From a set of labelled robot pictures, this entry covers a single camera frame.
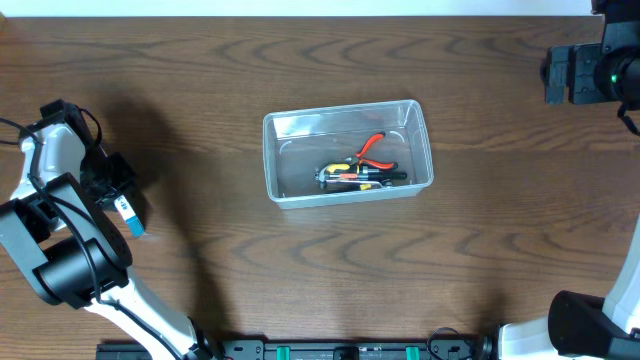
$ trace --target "pliers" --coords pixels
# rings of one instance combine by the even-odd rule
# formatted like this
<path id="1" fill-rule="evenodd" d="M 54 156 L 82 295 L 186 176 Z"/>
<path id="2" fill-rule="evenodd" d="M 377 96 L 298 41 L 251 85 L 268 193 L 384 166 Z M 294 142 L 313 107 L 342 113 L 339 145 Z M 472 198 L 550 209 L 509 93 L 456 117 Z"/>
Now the pliers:
<path id="1" fill-rule="evenodd" d="M 385 136 L 386 136 L 386 134 L 385 134 L 384 131 L 373 135 L 364 144 L 364 146 L 362 147 L 362 150 L 357 152 L 355 155 L 346 158 L 345 161 L 348 162 L 351 165 L 355 165 L 355 164 L 363 165 L 364 164 L 364 165 L 373 166 L 373 167 L 378 168 L 380 170 L 393 170 L 393 169 L 397 168 L 398 167 L 398 163 L 397 162 L 381 163 L 381 162 L 377 162 L 377 161 L 373 161 L 373 160 L 362 158 L 367 153 L 367 151 L 369 151 L 369 149 L 373 146 L 373 144 L 375 144 L 378 141 L 384 139 Z"/>

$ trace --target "plastic bin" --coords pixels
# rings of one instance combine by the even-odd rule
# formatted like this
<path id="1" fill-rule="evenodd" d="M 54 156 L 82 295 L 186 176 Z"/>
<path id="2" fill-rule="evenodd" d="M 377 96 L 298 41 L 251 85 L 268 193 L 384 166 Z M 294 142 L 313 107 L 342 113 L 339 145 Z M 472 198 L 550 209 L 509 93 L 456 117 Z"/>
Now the plastic bin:
<path id="1" fill-rule="evenodd" d="M 398 162 L 407 179 L 391 188 L 325 193 L 315 174 L 360 151 L 380 131 L 386 137 L 366 157 Z M 282 209 L 414 196 L 433 182 L 427 128 L 415 100 L 271 113 L 263 132 L 267 192 Z"/>

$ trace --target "black mount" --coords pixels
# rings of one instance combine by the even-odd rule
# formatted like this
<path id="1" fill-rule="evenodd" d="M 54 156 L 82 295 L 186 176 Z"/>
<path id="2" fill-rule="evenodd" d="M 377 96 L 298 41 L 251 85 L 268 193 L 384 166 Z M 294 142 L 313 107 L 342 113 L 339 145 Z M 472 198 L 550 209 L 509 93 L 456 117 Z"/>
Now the black mount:
<path id="1" fill-rule="evenodd" d="M 605 15 L 601 43 L 549 48 L 543 67 L 545 101 L 562 104 L 564 89 L 575 105 L 620 101 L 618 117 L 640 136 L 626 111 L 640 109 L 640 1 L 599 0 Z"/>
<path id="2" fill-rule="evenodd" d="M 78 135 L 85 146 L 85 157 L 80 164 L 80 184 L 86 195 L 103 210 L 115 211 L 113 201 L 120 195 L 139 195 L 139 190 L 134 183 L 136 174 L 127 164 L 120 153 L 107 156 L 100 147 L 102 129 L 98 125 L 96 139 L 91 136 L 91 131 L 82 115 L 81 109 L 72 103 L 56 100 L 40 108 L 42 120 L 27 127 L 32 132 L 37 132 L 47 126 L 55 124 L 67 124 Z M 28 134 L 20 132 L 20 139 Z"/>
<path id="3" fill-rule="evenodd" d="M 549 337 L 558 354 L 611 360 L 640 358 L 640 337 L 629 335 L 603 312 L 604 299 L 562 291 L 549 310 Z"/>
<path id="4" fill-rule="evenodd" d="M 133 262 L 129 247 L 75 178 L 69 173 L 61 175 L 49 181 L 44 191 L 67 204 L 61 208 L 85 241 L 102 287 L 127 285 L 126 268 Z M 71 211 L 70 206 L 88 217 Z M 93 297 L 91 269 L 73 237 L 41 248 L 57 223 L 57 215 L 37 193 L 11 200 L 0 206 L 0 244 L 42 300 L 51 305 L 65 302 L 78 309 L 89 305 Z"/>
<path id="5" fill-rule="evenodd" d="M 436 337 L 431 350 L 443 360 L 485 360 L 491 353 L 490 339 Z M 232 360 L 437 360 L 426 342 L 271 342 L 263 340 L 223 341 L 224 358 Z M 101 344 L 96 360 L 151 360 L 138 344 Z"/>

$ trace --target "green connector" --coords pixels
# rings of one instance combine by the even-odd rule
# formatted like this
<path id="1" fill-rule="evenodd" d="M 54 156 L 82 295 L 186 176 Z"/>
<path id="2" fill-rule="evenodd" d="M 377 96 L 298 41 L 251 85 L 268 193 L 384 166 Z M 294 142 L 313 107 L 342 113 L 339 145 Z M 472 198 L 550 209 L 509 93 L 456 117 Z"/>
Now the green connector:
<path id="1" fill-rule="evenodd" d="M 417 346 L 407 346 L 407 360 L 420 360 L 420 349 Z"/>
<path id="2" fill-rule="evenodd" d="M 290 360 L 291 348 L 288 346 L 278 346 L 276 350 L 276 360 Z"/>

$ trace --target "red pliers handle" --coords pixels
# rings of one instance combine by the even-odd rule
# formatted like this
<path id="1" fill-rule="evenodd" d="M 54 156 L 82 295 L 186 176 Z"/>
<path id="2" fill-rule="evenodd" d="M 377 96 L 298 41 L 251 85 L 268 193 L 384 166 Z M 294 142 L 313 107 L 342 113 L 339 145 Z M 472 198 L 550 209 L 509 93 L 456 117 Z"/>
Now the red pliers handle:
<path id="1" fill-rule="evenodd" d="M 360 150 L 359 152 L 356 153 L 356 158 L 358 158 L 358 164 L 360 164 L 360 165 L 364 164 L 364 165 L 373 166 L 373 167 L 378 168 L 380 170 L 393 170 L 393 169 L 398 167 L 398 163 L 397 162 L 381 163 L 381 162 L 378 162 L 378 161 L 373 161 L 373 160 L 363 159 L 362 158 L 367 153 L 367 151 L 369 151 L 369 149 L 371 149 L 373 144 L 375 144 L 378 141 L 384 139 L 385 136 L 386 136 L 386 133 L 384 131 L 382 131 L 382 132 L 379 132 L 379 133 L 373 135 L 372 137 L 369 138 L 369 140 L 367 140 L 367 142 L 362 147 L 362 150 Z"/>

